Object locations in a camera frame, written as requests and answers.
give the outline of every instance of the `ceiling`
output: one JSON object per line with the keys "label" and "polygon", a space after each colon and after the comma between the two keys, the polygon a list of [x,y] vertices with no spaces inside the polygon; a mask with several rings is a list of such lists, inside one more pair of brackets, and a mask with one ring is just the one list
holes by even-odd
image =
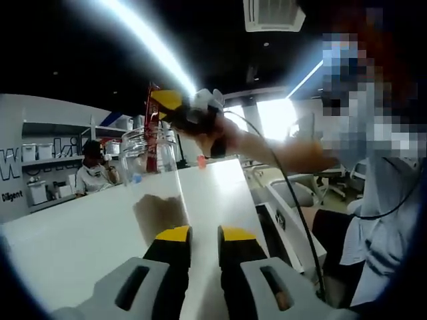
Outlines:
{"label": "ceiling", "polygon": [[[99,10],[97,1],[2,2],[12,4],[0,8],[0,93],[135,115],[143,112],[150,81],[177,87],[136,36]],[[324,2],[304,2],[300,5],[307,17],[299,33],[247,33],[242,0],[216,0],[210,6],[196,0],[128,1],[197,89],[218,88],[222,93],[292,89],[313,69],[322,58],[328,8]],[[318,71],[293,99],[315,95],[321,78]]]}

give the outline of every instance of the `clear glass jar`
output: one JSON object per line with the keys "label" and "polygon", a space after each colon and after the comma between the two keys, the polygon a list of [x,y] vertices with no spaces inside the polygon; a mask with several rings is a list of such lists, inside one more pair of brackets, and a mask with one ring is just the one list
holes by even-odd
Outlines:
{"label": "clear glass jar", "polygon": [[143,129],[123,135],[120,153],[121,176],[147,245],[166,229],[188,225],[173,152],[175,143],[163,131],[158,136],[154,166]]}

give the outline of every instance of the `bright window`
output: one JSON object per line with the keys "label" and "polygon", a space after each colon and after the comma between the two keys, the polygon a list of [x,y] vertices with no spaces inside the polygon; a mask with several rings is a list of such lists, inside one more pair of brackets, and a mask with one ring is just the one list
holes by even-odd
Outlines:
{"label": "bright window", "polygon": [[243,119],[240,118],[240,117],[243,117],[243,118],[245,117],[245,114],[243,112],[243,108],[241,105],[235,105],[234,107],[224,108],[224,112],[225,111],[231,111],[235,113],[236,115],[234,115],[233,113],[224,113],[224,115],[226,116],[226,118],[230,119],[236,125],[238,125],[238,127],[241,130],[248,131],[248,124]]}
{"label": "bright window", "polygon": [[265,138],[283,141],[291,127],[293,133],[298,130],[298,125],[294,125],[295,108],[289,99],[260,101],[257,107]]}

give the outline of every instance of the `white box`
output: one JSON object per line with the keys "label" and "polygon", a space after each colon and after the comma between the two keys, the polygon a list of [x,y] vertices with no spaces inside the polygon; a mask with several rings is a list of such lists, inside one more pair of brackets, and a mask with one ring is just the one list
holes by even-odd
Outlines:
{"label": "white box", "polygon": [[37,145],[39,160],[52,159],[53,143],[40,143]]}
{"label": "white box", "polygon": [[58,192],[59,192],[60,198],[65,198],[65,197],[68,197],[69,195],[73,194],[71,192],[71,186],[69,186],[69,185],[64,185],[62,187],[59,187]]}
{"label": "white box", "polygon": [[67,184],[70,186],[71,192],[75,193],[75,175],[68,175]]}
{"label": "white box", "polygon": [[115,142],[115,141],[106,142],[105,152],[108,155],[118,155],[120,153],[120,142]]}
{"label": "white box", "polygon": [[131,131],[133,129],[133,120],[125,117],[119,118],[115,122],[115,127]]}
{"label": "white box", "polygon": [[28,188],[31,192],[31,198],[33,198],[34,205],[38,205],[39,203],[47,201],[46,181],[29,183]]}
{"label": "white box", "polygon": [[22,145],[22,162],[35,161],[35,143],[25,143]]}

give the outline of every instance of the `black cable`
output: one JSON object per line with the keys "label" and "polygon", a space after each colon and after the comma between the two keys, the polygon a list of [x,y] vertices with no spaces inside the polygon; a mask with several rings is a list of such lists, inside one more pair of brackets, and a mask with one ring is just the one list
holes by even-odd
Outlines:
{"label": "black cable", "polygon": [[[385,161],[387,161],[389,164],[391,164],[391,166],[393,166],[393,168],[395,168],[395,170],[397,170],[397,172],[401,173],[400,170],[397,168],[397,166],[395,164],[393,164],[390,160],[388,160],[387,158],[383,158]],[[395,208],[387,211],[386,213],[383,213],[381,215],[373,215],[373,216],[367,216],[367,217],[362,217],[360,215],[353,215],[356,218],[359,218],[361,220],[377,220],[380,218],[383,218],[387,215],[392,214],[393,212],[395,212],[396,210],[398,210],[405,202],[406,200],[409,199],[409,197],[412,195],[412,193],[414,192],[414,190],[416,189],[416,187],[418,186],[418,184],[421,181],[421,177],[422,177],[422,171],[424,168],[422,168],[420,170],[420,175],[418,176],[417,180],[415,181],[414,186],[409,190],[409,192],[406,194],[406,196],[401,200],[401,202],[399,202],[399,204],[397,204],[397,206],[395,206]]]}
{"label": "black cable", "polygon": [[[240,119],[244,120],[258,134],[258,136],[260,138],[262,138],[264,140],[264,142],[266,142],[266,145],[268,145],[268,142],[263,137],[263,135],[254,127],[254,125],[252,125],[244,117],[242,117],[242,116],[240,116],[237,113],[234,113],[232,111],[225,111],[224,113],[232,113],[234,115],[237,115]],[[290,193],[292,195],[292,198],[295,201],[295,205],[296,205],[296,208],[298,210],[298,214],[300,215],[300,218],[301,218],[301,221],[302,221],[302,225],[304,226],[304,231],[307,234],[308,243],[310,244],[310,249],[312,251],[312,255],[313,255],[313,258],[314,258],[314,265],[316,267],[316,273],[317,273],[317,276],[319,278],[320,299],[322,299],[323,301],[326,301],[326,292],[325,292],[325,285],[324,285],[323,277],[322,277],[322,269],[320,267],[320,262],[319,262],[318,255],[316,253],[316,248],[314,247],[314,242],[313,242],[313,239],[312,239],[312,234],[310,233],[310,230],[308,229],[307,222],[304,219],[304,215],[302,214],[300,203],[298,202],[298,199],[297,199],[296,194],[294,192],[294,188],[292,187],[292,184],[290,183],[288,176],[286,175],[284,169],[282,168],[282,165],[279,162],[278,158],[276,157],[276,154],[274,153],[273,149],[270,146],[268,147],[268,149],[271,151],[271,153],[273,155],[273,158],[274,158],[274,161],[278,165],[278,169],[282,172],[282,175],[285,178],[286,184],[288,185],[288,188],[289,188],[289,191],[290,191]]]}

